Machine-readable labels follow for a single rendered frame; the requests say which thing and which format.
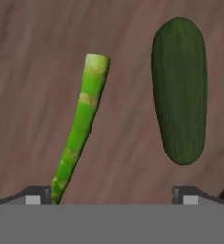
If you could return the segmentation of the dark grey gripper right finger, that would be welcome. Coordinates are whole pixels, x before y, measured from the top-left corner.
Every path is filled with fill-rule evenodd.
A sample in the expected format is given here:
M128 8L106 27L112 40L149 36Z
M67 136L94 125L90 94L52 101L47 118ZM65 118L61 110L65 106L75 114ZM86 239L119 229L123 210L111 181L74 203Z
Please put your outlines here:
M224 200L208 195L196 186L173 186L172 203L176 205L203 205L203 204L221 204Z

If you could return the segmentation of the green asparagus spear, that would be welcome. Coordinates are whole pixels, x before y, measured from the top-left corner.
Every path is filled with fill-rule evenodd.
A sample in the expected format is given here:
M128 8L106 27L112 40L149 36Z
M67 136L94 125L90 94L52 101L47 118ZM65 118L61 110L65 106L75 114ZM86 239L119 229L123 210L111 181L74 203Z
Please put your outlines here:
M59 204L66 190L85 143L91 133L102 91L106 82L110 58L97 53L85 56L81 88L71 130L61 153L56 173L51 181L51 203Z

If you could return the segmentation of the dark green pickle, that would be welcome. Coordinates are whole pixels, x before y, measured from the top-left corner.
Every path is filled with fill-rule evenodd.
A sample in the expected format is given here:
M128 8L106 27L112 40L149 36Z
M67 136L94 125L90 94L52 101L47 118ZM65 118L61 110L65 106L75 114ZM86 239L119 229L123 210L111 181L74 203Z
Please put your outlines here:
M204 150L207 115L206 48L192 20L175 17L159 28L151 74L165 154L178 165L191 165Z

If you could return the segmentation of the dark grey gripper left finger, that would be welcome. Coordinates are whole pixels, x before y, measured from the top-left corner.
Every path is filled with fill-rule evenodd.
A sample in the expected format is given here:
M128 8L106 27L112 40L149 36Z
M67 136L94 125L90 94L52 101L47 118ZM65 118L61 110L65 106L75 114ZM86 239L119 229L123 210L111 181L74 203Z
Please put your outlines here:
M50 186L28 186L15 195L0 199L0 204L46 205L50 203Z

